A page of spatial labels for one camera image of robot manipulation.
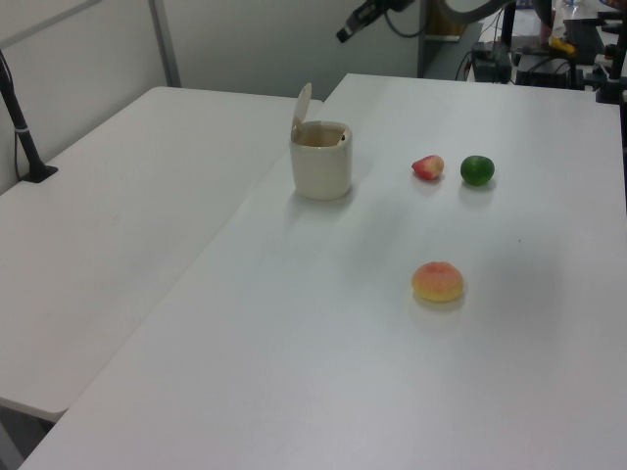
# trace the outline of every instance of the yellow object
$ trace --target yellow object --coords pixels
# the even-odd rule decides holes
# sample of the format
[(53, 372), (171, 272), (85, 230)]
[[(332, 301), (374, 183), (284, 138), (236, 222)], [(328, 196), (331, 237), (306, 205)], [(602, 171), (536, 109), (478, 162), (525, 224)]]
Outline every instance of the yellow object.
[(561, 51), (566, 53), (569, 56), (574, 56), (577, 51), (575, 50), (575, 46), (572, 44), (568, 44), (566, 41), (562, 41), (558, 37), (551, 36), (549, 38), (549, 47), (552, 49), (556, 49), (557, 51)]

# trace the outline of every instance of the red fruit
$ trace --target red fruit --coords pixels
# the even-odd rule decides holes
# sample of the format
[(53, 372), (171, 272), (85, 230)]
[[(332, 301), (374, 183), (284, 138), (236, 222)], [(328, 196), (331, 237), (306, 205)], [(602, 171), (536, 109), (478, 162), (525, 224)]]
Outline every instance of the red fruit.
[(417, 177), (430, 181), (442, 174), (444, 160), (437, 155), (430, 155), (429, 157), (414, 162), (411, 167)]

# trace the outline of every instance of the electronic equipment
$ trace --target electronic equipment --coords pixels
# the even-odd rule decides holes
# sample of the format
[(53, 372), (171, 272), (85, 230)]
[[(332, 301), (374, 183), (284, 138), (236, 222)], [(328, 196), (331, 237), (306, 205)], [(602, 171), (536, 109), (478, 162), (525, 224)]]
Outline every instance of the electronic equipment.
[(470, 51), (475, 81), (508, 83), (511, 80), (509, 50), (503, 43), (487, 49), (485, 43), (475, 42)]

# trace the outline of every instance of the black stand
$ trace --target black stand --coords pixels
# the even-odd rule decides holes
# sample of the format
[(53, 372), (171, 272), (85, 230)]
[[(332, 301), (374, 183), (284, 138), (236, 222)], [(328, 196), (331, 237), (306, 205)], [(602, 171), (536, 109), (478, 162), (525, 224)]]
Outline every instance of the black stand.
[(503, 8), (503, 28), (501, 29), (501, 42), (511, 47), (511, 35), (513, 34), (513, 21), (516, 16), (516, 2), (508, 3)]
[(20, 104), (18, 103), (18, 98), (16, 97), (16, 93), (13, 87), (13, 79), (11, 78), (11, 72), (9, 71), (9, 66), (7, 65), (7, 62), (5, 61), (1, 51), (0, 92), (2, 93), (2, 98), (7, 105), (7, 110), (9, 110), (9, 115), (11, 116), (11, 120), (13, 121), (13, 126), (18, 133), (18, 137), (20, 137), (20, 142), (22, 142), (22, 147), (24, 148), (24, 153), (26, 154), (28, 163), (30, 164), (30, 172), (22, 179), (31, 183), (40, 183), (44, 179), (48, 178), (48, 176), (50, 176), (51, 174), (56, 173), (57, 169), (53, 166), (45, 165), (43, 161), (39, 158), (39, 153), (37, 152), (35, 143), (32, 141), (30, 131), (28, 130), (24, 115), (22, 114), (22, 109), (20, 108)]
[(627, 52), (627, 10), (623, 13), (623, 23), (618, 34), (618, 42), (611, 61), (611, 70), (606, 80), (601, 83), (597, 90), (597, 103), (607, 103), (619, 105), (622, 94), (625, 90), (624, 81), (621, 82), (620, 74), (625, 62), (625, 52)]

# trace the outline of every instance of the black cable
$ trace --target black cable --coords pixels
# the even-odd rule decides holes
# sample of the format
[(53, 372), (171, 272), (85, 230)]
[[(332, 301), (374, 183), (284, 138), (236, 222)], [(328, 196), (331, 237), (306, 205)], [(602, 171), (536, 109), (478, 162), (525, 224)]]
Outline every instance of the black cable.
[(7, 64), (7, 60), (4, 58), (4, 55), (2, 54), (1, 49), (0, 49), (0, 63), (2, 63), (2, 67), (4, 68), (4, 71), (7, 73), (7, 76), (9, 77), (9, 83), (11, 83), (11, 86), (13, 87), (13, 77), (11, 76), (11, 69), (9, 69), (9, 64)]
[(466, 58), (470, 55), (470, 52), (471, 51), (466, 52), (466, 54), (461, 59), (461, 62), (459, 63), (459, 67), (458, 67), (458, 72), (455, 74), (455, 81), (458, 81), (459, 71), (461, 70), (461, 66), (463, 66), (463, 63), (466, 60)]
[(399, 31), (393, 24), (392, 24), (392, 20), (390, 20), (390, 17), (388, 16), (388, 11), (386, 9), (385, 13), (383, 14), (383, 16), (385, 17), (385, 21), (387, 22), (388, 26), (390, 26), (390, 29), (392, 29), (395, 33), (397, 33), (399, 36), (404, 37), (405, 39), (414, 39), (415, 37), (418, 37), (420, 34), (424, 33), (424, 31), (427, 30), (427, 27), (429, 26), (429, 23), (431, 23), (431, 17), (433, 16), (433, 8), (429, 11), (429, 15), (427, 16), (426, 21), (424, 22), (424, 24), (422, 25), (422, 27), (418, 30), (418, 32), (415, 32), (413, 34), (407, 34), (405, 32), (401, 32)]
[(501, 13), (505, 8), (501, 8), (499, 14), (497, 15), (497, 23), (494, 26), (494, 39), (492, 39), (492, 50), (494, 50), (494, 45), (497, 42), (497, 32), (499, 32), (499, 18), (501, 17)]
[(14, 154), (13, 154), (13, 163), (16, 167), (16, 178), (18, 178), (18, 182), (22, 181), (22, 177), (20, 176), (20, 171), (18, 170), (18, 132), (14, 131)]
[(536, 71), (539, 67), (543, 66), (544, 64), (546, 64), (547, 62), (552, 61), (553, 59), (555, 59), (555, 57), (547, 57), (546, 59), (543, 59), (542, 61), (540, 61), (538, 64), (536, 64), (535, 66), (531, 67), (529, 70), (527, 70), (525, 73), (527, 75), (527, 79), (525, 80), (527, 82), (527, 85), (529, 86), (533, 86), (531, 84), (531, 73), (533, 73), (534, 71)]
[(564, 66), (569, 66), (570, 63), (568, 61), (566, 62), (562, 62), (561, 64), (559, 64), (559, 66), (557, 66), (557, 69), (555, 69), (555, 71), (553, 72), (553, 75), (558, 75), (559, 74), (559, 70), (564, 67)]
[[(9, 65), (7, 64), (7, 60), (4, 58), (4, 55), (2, 54), (1, 50), (0, 50), (0, 65), (4, 69), (5, 74), (7, 74), (7, 78), (9, 78), (9, 83), (11, 84), (11, 88), (13, 88), (13, 76), (11, 75), (11, 69), (9, 69)], [(16, 168), (16, 177), (18, 178), (18, 181), (22, 181), (22, 178), (20, 177), (20, 172), (18, 171), (18, 131), (14, 130), (13, 133), (14, 133), (14, 136), (13, 136), (13, 144), (14, 144), (13, 160), (14, 160), (14, 166)]]
[(495, 22), (499, 21), (499, 17), (501, 16), (501, 13), (503, 12), (503, 8), (501, 8), (501, 10), (499, 11), (499, 14), (496, 15), (494, 17), (494, 19), (492, 20), (492, 22), (490, 24), (488, 24), (486, 27), (483, 28), (483, 30), (479, 33), (479, 37), (481, 37), (481, 35), (486, 32), (488, 29), (490, 29), (492, 27), (492, 24), (494, 24)]

